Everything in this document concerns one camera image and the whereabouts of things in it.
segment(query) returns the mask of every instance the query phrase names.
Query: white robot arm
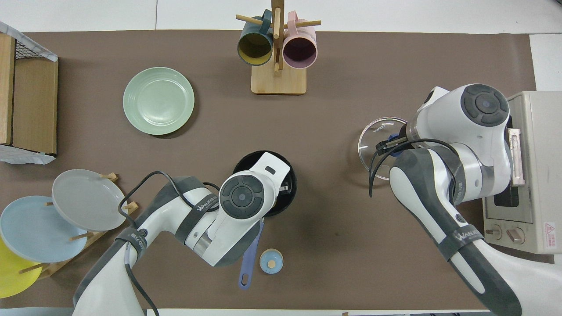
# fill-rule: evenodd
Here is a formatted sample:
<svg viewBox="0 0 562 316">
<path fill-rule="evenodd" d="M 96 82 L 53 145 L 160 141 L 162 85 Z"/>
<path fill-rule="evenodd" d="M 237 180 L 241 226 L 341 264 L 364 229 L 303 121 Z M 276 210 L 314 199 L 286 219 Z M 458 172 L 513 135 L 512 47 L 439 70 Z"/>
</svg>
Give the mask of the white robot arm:
<svg viewBox="0 0 562 316">
<path fill-rule="evenodd" d="M 404 150 L 390 171 L 392 192 L 490 311 L 562 315 L 562 267 L 493 249 L 454 207 L 500 193 L 509 184 L 508 118 L 507 100 L 492 87 L 435 88 L 403 134 L 410 141 L 444 141 L 456 152 L 429 142 Z"/>
<path fill-rule="evenodd" d="M 123 230 L 80 283 L 73 315 L 144 315 L 126 264 L 132 267 L 160 232 L 168 231 L 211 266 L 234 263 L 259 232 L 261 218 L 275 205 L 290 166 L 264 152 L 250 169 L 230 176 L 219 196 L 195 177 L 175 179 Z"/>
</svg>

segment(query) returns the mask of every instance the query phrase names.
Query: green plate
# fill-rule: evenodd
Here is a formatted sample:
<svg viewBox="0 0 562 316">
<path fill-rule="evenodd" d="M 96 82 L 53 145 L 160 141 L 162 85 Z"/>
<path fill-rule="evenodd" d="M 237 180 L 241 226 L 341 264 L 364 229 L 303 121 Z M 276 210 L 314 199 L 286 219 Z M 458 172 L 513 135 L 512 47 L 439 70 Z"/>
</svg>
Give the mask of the green plate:
<svg viewBox="0 0 562 316">
<path fill-rule="evenodd" d="M 151 135 L 168 134 L 182 127 L 191 116 L 194 103 L 189 81 L 166 67 L 141 71 L 123 94 L 123 110 L 129 122 Z"/>
</svg>

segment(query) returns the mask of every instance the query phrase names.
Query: gray strap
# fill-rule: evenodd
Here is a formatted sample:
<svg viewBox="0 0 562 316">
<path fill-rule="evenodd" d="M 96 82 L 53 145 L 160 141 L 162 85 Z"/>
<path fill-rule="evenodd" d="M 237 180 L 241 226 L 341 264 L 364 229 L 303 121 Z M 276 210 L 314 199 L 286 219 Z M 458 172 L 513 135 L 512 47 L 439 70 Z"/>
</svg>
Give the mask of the gray strap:
<svg viewBox="0 0 562 316">
<path fill-rule="evenodd" d="M 450 233 L 443 241 L 439 243 L 437 248 L 441 255 L 447 260 L 451 260 L 451 257 L 459 252 L 459 250 L 472 243 L 475 240 L 484 239 L 482 234 L 473 225 L 466 225 L 459 227 Z"/>
<path fill-rule="evenodd" d="M 175 237 L 181 243 L 185 243 L 187 236 L 193 230 L 195 225 L 199 223 L 203 215 L 215 206 L 219 202 L 219 197 L 213 193 L 207 195 L 203 200 L 195 204 L 189 214 L 183 219 L 182 223 L 179 224 L 178 230 L 176 231 Z"/>
<path fill-rule="evenodd" d="M 115 240 L 118 239 L 128 241 L 131 245 L 133 245 L 137 251 L 137 260 L 144 254 L 144 251 L 147 248 L 146 238 L 144 238 L 141 233 L 133 227 L 123 229 L 123 231 L 115 237 Z"/>
</svg>

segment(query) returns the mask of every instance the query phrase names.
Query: brown tabletop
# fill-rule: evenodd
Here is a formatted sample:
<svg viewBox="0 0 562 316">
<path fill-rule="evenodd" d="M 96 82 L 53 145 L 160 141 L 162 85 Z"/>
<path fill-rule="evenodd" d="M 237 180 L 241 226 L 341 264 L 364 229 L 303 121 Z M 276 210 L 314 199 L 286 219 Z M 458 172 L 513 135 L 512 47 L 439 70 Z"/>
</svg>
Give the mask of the brown tabletop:
<svg viewBox="0 0 562 316">
<path fill-rule="evenodd" d="M 69 169 L 118 173 L 124 191 L 153 170 L 221 184 L 255 150 L 276 151 L 295 169 L 296 199 L 265 220 L 258 249 L 280 250 L 281 272 L 256 266 L 242 291 L 240 261 L 212 268 L 163 233 L 134 268 L 158 307 L 483 308 L 388 183 L 378 182 L 369 198 L 357 140 L 382 116 L 410 119 L 436 85 L 484 83 L 506 96 L 535 90 L 527 35 L 318 32 L 319 58 L 303 96 L 250 92 L 250 67 L 235 50 L 239 31 L 28 35 L 60 57 L 58 158 L 45 166 L 1 163 L 0 209 L 19 197 L 49 196 Z M 136 130 L 123 113 L 125 86 L 154 66 L 184 74 L 196 96 L 186 125 L 164 137 Z M 164 183 L 149 180 L 133 200 L 146 207 Z M 482 226 L 480 201 L 461 209 Z M 118 230 L 0 308 L 72 306 L 78 283 Z"/>
</svg>

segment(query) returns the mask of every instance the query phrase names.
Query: cable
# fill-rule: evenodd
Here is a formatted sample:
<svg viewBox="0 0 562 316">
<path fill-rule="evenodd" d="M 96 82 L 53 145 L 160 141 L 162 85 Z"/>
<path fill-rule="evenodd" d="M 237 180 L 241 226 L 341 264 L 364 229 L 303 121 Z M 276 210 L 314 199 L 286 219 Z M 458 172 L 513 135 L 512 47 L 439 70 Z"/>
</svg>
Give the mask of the cable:
<svg viewBox="0 0 562 316">
<path fill-rule="evenodd" d="M 383 164 L 383 161 L 393 152 L 397 152 L 399 148 L 403 148 L 407 145 L 411 145 L 411 144 L 414 144 L 414 143 L 421 143 L 421 142 L 437 143 L 437 144 L 443 145 L 443 146 L 449 148 L 457 157 L 459 156 L 459 153 L 450 144 L 448 144 L 444 141 L 440 141 L 439 139 L 433 139 L 433 138 L 421 138 L 421 139 L 416 139 L 416 140 L 413 140 L 413 141 L 407 141 L 407 142 L 404 142 L 404 143 L 401 143 L 399 145 L 394 146 L 391 150 L 389 150 L 386 154 L 384 154 L 384 156 L 382 156 L 382 158 L 379 160 L 379 162 L 377 163 L 377 165 L 375 166 L 375 168 L 373 170 L 373 162 L 375 160 L 375 157 L 379 154 L 379 151 L 377 150 L 373 154 L 373 158 L 371 159 L 371 164 L 370 164 L 370 167 L 369 167 L 369 197 L 373 197 L 373 182 L 375 180 L 375 175 L 377 174 L 377 171 L 379 170 L 380 166 Z M 455 180 L 455 177 L 452 174 L 449 167 L 447 165 L 445 165 L 445 167 L 451 173 L 451 175 L 453 177 L 453 180 Z"/>
<path fill-rule="evenodd" d="M 166 177 L 166 179 L 168 179 L 168 181 L 170 182 L 170 184 L 172 185 L 172 187 L 174 188 L 174 191 L 178 194 L 178 196 L 182 199 L 182 201 L 184 201 L 185 204 L 187 204 L 189 207 L 194 207 L 193 204 L 191 204 L 186 198 L 185 196 L 183 196 L 183 194 L 181 194 L 178 190 L 178 186 L 176 185 L 176 183 L 174 182 L 174 180 L 172 178 L 170 178 L 170 176 L 162 171 L 153 171 L 151 173 L 149 173 L 144 179 L 142 179 L 139 184 L 137 184 L 136 187 L 134 187 L 134 189 L 132 189 L 122 200 L 121 203 L 119 203 L 119 206 L 117 207 L 117 211 L 119 212 L 119 214 L 123 215 L 127 221 L 129 222 L 129 224 L 134 227 L 134 228 L 138 228 L 137 224 L 135 223 L 134 219 L 129 216 L 129 214 L 125 213 L 123 210 L 121 210 L 121 207 L 123 206 L 123 204 L 125 204 L 125 202 L 129 199 L 129 197 L 131 195 L 133 195 L 133 193 L 135 193 L 135 191 L 141 187 L 146 180 L 148 180 L 150 177 L 152 177 L 155 174 L 161 174 L 163 176 Z"/>
<path fill-rule="evenodd" d="M 203 182 L 203 184 L 206 185 L 206 186 L 214 187 L 217 191 L 220 192 L 219 186 L 217 186 L 217 185 L 216 185 L 215 183 L 213 183 L 213 182 Z"/>
<path fill-rule="evenodd" d="M 135 276 L 133 274 L 133 271 L 131 270 L 131 265 L 129 263 L 130 249 L 131 249 L 131 244 L 129 242 L 127 242 L 127 246 L 126 246 L 126 249 L 125 249 L 125 270 L 127 271 L 127 275 L 129 276 L 129 280 L 131 280 L 131 283 L 135 285 L 135 287 L 137 288 L 139 293 L 142 295 L 142 297 L 144 297 L 146 302 L 150 305 L 150 308 L 152 308 L 152 310 L 154 311 L 154 314 L 156 316 L 160 316 L 160 314 L 158 313 L 158 309 L 156 308 L 156 305 L 154 305 L 154 302 L 150 299 L 148 294 L 144 291 L 141 284 L 137 281 L 137 278 L 135 278 Z"/>
</svg>

